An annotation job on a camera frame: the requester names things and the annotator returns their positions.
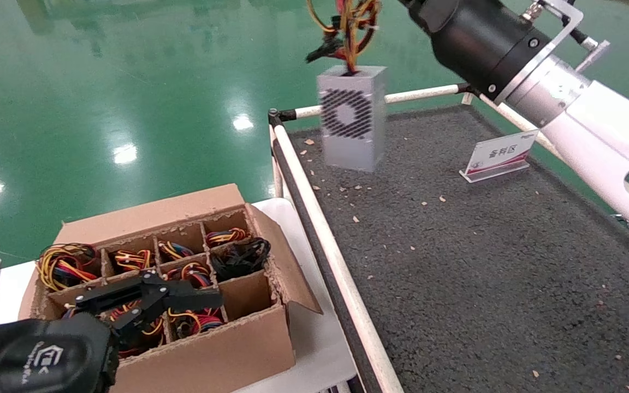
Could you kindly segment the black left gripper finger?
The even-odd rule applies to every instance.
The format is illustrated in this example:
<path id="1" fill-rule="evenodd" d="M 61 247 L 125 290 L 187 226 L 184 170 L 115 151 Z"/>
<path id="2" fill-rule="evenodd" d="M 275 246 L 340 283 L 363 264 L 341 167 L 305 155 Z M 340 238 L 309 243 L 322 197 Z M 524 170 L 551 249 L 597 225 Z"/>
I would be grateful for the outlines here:
<path id="1" fill-rule="evenodd" d="M 117 283 L 90 289 L 75 299 L 77 313 L 99 315 L 129 306 L 111 323 L 126 349 L 136 348 L 151 324 L 168 311 L 219 308 L 224 301 L 218 289 L 196 289 L 185 281 L 165 281 L 148 271 Z"/>

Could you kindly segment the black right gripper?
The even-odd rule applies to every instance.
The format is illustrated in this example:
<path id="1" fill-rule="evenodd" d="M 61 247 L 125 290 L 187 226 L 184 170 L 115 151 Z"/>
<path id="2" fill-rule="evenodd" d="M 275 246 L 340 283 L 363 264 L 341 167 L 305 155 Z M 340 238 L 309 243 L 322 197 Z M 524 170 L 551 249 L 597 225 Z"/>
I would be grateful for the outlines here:
<path id="1" fill-rule="evenodd" d="M 426 35 L 439 32 L 452 19 L 459 7 L 459 1 L 429 0 L 400 1 L 406 8 L 414 23 Z"/>

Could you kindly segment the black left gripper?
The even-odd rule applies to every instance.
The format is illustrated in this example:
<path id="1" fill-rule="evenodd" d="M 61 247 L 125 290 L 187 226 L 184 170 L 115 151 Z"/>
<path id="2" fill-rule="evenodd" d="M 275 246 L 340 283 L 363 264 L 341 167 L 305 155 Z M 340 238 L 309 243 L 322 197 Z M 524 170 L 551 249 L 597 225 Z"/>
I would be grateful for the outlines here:
<path id="1" fill-rule="evenodd" d="M 0 324 L 0 392 L 107 392 L 118 353 L 110 326 L 84 313 Z"/>

